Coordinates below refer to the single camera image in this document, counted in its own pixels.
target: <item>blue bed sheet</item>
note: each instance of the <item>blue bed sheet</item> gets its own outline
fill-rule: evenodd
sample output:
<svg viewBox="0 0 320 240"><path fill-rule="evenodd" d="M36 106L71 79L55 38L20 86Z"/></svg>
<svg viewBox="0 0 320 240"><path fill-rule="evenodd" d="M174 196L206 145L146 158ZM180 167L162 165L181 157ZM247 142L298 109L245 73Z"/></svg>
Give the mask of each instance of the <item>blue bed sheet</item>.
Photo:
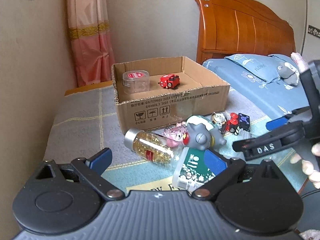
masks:
<svg viewBox="0 0 320 240"><path fill-rule="evenodd" d="M283 80L267 84L229 59L208 59L203 66L227 81L271 119L309 105L301 82L298 86L287 85Z"/></svg>

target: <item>human hand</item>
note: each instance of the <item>human hand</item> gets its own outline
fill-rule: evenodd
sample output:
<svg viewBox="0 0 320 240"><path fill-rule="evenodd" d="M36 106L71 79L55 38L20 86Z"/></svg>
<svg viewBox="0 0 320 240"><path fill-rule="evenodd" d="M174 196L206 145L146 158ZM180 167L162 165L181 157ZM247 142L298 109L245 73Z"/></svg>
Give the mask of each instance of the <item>human hand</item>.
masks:
<svg viewBox="0 0 320 240"><path fill-rule="evenodd" d="M316 143L313 145L311 152L315 156L320 156L320 143ZM290 162L291 163L297 163L299 160L301 160L301 157L299 154L295 154L291 157ZM302 171L304 174L308 175L309 180L313 183L313 185L319 189L320 188L320 172L315 171L313 168L313 164L311 162L302 160Z"/></svg>

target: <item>blue pillow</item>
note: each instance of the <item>blue pillow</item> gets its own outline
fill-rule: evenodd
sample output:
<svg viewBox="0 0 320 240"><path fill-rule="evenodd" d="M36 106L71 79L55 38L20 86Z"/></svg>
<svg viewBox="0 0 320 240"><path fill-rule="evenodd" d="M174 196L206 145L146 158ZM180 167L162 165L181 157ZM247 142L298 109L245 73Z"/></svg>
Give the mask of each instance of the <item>blue pillow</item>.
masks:
<svg viewBox="0 0 320 240"><path fill-rule="evenodd" d="M267 84L280 79L277 71L279 61L272 57L256 54L234 54L225 58L249 70Z"/></svg>
<svg viewBox="0 0 320 240"><path fill-rule="evenodd" d="M297 67L297 64L288 56L286 55L282 55L282 54L270 54L268 55L269 57L272 57L274 58L275 60L277 61L280 61L280 62L289 62L292 66Z"/></svg>

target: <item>gray rubber cat toy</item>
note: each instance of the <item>gray rubber cat toy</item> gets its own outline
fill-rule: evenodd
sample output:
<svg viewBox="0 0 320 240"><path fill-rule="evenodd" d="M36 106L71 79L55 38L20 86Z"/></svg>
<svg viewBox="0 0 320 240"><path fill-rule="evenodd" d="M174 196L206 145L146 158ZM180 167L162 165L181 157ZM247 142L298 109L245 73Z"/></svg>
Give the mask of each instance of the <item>gray rubber cat toy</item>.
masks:
<svg viewBox="0 0 320 240"><path fill-rule="evenodd" d="M187 147L204 151L210 146L215 150L225 145L227 140L223 138L217 127L208 131L203 123L188 123L187 133L183 135L183 144Z"/></svg>

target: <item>bottle with gold flakes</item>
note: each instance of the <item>bottle with gold flakes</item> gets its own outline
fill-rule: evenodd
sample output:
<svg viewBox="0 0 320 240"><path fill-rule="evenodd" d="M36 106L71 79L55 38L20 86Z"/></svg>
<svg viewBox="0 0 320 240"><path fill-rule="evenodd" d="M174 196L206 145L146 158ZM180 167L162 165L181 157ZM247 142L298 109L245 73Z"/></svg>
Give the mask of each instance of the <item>bottle with gold flakes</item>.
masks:
<svg viewBox="0 0 320 240"><path fill-rule="evenodd" d="M135 128L129 129L125 134L124 145L142 158L172 170L175 169L184 148L182 143Z"/></svg>

